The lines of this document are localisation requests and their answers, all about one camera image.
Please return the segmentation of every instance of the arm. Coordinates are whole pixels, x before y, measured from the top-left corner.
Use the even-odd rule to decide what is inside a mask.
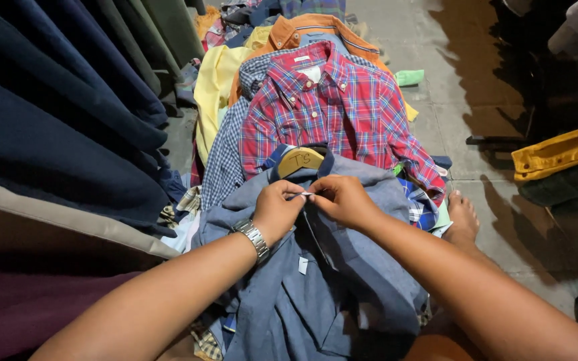
[[[499,270],[383,213],[355,177],[327,176],[309,192],[325,214],[396,259],[491,360],[578,360],[578,324]],[[407,360],[421,358],[408,356]]]
[[[253,223],[268,247],[291,228],[305,203],[304,196],[285,201],[287,192],[304,189],[280,180],[258,197]],[[251,241],[240,232],[194,249],[110,292],[46,341],[30,360],[155,360],[255,265],[257,257]]]

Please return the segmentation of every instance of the beige fabric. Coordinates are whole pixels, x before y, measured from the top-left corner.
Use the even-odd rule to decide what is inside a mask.
[[[116,220],[16,195],[1,186],[0,252],[81,254],[132,270],[180,255]]]

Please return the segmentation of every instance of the button-down collar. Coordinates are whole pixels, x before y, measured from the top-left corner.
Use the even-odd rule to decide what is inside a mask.
[[[341,55],[330,41],[319,41],[301,47],[289,54],[280,54],[271,58],[271,66],[267,75],[282,90],[287,99],[290,99],[296,89],[311,91],[317,87],[312,80],[299,70],[319,67],[322,71],[320,82],[333,82],[344,91],[347,83],[347,66],[349,60]]]

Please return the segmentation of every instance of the maroon fabric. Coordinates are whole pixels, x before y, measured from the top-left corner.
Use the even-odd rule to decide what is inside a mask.
[[[82,277],[0,272],[0,359],[40,346],[138,274]]]

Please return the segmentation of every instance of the shirt label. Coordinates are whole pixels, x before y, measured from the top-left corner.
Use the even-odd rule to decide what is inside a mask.
[[[301,274],[307,274],[307,263],[309,263],[309,259],[300,258],[300,262],[298,263],[298,272]]]
[[[312,83],[317,84],[320,81],[321,73],[320,67],[315,66],[313,68],[305,69],[305,70],[298,70],[298,73],[305,74]]]

